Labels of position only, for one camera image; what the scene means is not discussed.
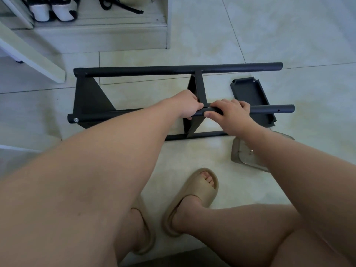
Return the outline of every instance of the person's left arm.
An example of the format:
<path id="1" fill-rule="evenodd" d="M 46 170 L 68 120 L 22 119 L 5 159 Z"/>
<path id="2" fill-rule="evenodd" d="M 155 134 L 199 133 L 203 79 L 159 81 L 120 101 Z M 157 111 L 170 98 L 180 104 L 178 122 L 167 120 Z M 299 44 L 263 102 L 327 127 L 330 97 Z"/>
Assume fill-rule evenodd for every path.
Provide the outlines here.
<path id="1" fill-rule="evenodd" d="M 65 140 L 0 182 L 4 266 L 94 266 L 147 183 L 179 117 L 203 107 L 190 91 Z"/>

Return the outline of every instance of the slipper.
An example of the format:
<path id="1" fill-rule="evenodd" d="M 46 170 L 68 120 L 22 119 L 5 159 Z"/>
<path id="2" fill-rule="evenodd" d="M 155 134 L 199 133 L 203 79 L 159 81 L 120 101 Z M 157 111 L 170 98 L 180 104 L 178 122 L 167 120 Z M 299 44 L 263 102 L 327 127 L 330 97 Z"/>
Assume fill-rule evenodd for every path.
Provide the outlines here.
<path id="1" fill-rule="evenodd" d="M 204 177 L 200 175 L 201 172 L 208 172 L 214 181 L 214 187 L 212 187 Z M 180 202 L 186 196 L 193 195 L 200 198 L 203 207 L 209 207 L 214 201 L 217 191 L 219 189 L 219 181 L 214 172 L 208 168 L 201 168 L 196 170 L 189 178 L 186 180 L 185 184 L 178 192 L 176 197 L 173 199 L 169 207 L 162 218 L 163 230 L 171 237 L 179 237 L 182 233 L 176 232 L 172 228 L 172 219 L 175 215 Z"/>
<path id="2" fill-rule="evenodd" d="M 145 203 L 144 203 L 141 195 L 139 195 L 136 198 L 131 209 L 137 209 L 141 213 L 141 216 L 142 216 L 142 219 L 143 219 L 144 225 L 145 225 L 145 230 L 148 233 L 147 244 L 140 250 L 132 251 L 136 255 L 143 255 L 143 254 L 146 254 L 148 251 L 150 251 L 152 249 L 152 247 L 154 246 L 154 243 L 156 241 L 156 232 L 154 230 L 152 221 L 148 215 L 147 208 L 145 206 Z"/>

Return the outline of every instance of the hand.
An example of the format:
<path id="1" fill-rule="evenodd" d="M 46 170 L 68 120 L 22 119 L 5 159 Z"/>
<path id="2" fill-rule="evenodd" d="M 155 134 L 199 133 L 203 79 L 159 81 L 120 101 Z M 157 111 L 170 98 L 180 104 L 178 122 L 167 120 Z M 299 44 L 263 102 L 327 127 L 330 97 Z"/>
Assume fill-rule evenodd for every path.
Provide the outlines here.
<path id="1" fill-rule="evenodd" d="M 259 127 L 250 117 L 250 104 L 247 102 L 223 99 L 211 103 L 210 107 L 218 107 L 224 115 L 206 111 L 204 116 L 216 121 L 231 136 L 243 139 L 251 129 Z"/>
<path id="2" fill-rule="evenodd" d="M 181 91 L 169 98 L 170 102 L 177 106 L 179 116 L 191 120 L 191 116 L 204 107 L 203 103 L 198 102 L 198 98 L 189 90 Z"/>

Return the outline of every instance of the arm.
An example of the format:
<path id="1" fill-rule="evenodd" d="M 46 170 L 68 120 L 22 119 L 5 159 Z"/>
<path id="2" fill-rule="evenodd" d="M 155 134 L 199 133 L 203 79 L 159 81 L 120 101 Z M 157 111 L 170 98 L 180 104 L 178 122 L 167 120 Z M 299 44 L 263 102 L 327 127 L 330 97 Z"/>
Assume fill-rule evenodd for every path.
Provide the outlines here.
<path id="1" fill-rule="evenodd" d="M 2 265 L 103 262 L 170 127 L 202 107 L 185 90 L 87 129 L 3 179 Z"/>
<path id="2" fill-rule="evenodd" d="M 205 116 L 243 139 L 309 225 L 355 263 L 356 166 L 256 124 L 246 102 L 222 100 L 211 106 L 219 107 L 224 116 Z"/>

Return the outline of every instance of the black strap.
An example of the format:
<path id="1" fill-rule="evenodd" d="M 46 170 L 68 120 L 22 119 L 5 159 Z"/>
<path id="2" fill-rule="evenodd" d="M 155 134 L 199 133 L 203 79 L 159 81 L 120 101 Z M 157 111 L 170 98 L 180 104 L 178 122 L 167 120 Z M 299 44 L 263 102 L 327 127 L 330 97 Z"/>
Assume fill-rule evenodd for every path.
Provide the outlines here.
<path id="1" fill-rule="evenodd" d="M 129 7 L 129 6 L 125 5 L 125 4 L 123 4 L 123 3 L 120 3 L 120 1 L 117 1 L 117 0 L 99 0 L 99 2 L 100 2 L 101 7 L 104 10 L 109 10 L 113 6 L 113 4 L 116 4 L 117 6 L 123 8 L 123 9 L 125 9 L 127 11 L 130 11 L 130 12 L 133 12 L 133 13 L 136 13 L 136 14 L 143 14 L 142 10 L 137 10 L 135 8 Z M 108 2 L 108 3 L 110 3 L 110 5 L 106 6 L 104 4 L 104 2 Z"/>

